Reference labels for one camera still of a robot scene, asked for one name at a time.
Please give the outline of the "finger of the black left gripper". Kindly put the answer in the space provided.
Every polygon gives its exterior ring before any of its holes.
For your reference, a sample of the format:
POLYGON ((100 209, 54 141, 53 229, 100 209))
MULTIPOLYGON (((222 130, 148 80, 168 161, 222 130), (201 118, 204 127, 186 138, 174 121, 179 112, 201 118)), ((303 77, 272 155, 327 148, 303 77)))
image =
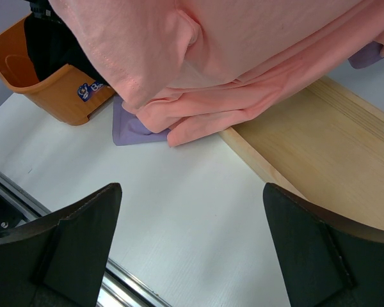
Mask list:
POLYGON ((51 22, 62 22, 48 0, 26 0, 26 2, 29 3, 31 13, 36 18, 51 22))

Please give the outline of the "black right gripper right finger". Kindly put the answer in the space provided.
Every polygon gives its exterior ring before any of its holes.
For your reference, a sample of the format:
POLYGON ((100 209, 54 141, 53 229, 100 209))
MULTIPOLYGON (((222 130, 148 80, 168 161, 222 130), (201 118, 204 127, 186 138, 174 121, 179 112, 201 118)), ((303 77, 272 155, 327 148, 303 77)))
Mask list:
POLYGON ((268 183, 263 202, 291 306, 384 306, 384 231, 268 183))

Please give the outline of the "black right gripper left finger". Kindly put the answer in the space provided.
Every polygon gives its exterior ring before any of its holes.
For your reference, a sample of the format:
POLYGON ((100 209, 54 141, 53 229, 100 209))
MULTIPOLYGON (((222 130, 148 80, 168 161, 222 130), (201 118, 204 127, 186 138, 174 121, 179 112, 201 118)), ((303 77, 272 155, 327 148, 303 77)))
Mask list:
POLYGON ((95 306, 121 200, 120 184, 108 184, 0 232, 0 306, 95 306))

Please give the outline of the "black t shirt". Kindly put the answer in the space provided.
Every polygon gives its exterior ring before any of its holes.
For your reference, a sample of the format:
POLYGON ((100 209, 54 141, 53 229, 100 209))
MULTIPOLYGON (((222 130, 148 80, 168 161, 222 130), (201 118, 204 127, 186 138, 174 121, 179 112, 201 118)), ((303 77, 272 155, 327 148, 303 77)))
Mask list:
POLYGON ((64 65, 72 65, 93 80, 107 84, 65 24, 30 14, 24 20, 24 34, 28 56, 39 81, 45 80, 64 65))

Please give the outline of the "pink t shirt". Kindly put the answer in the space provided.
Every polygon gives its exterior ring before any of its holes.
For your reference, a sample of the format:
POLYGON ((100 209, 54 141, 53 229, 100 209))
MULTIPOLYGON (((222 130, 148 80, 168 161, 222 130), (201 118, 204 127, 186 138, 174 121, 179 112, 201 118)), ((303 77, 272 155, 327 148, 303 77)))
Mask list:
POLYGON ((122 108, 178 146, 252 120, 371 42, 384 1, 52 1, 122 108))

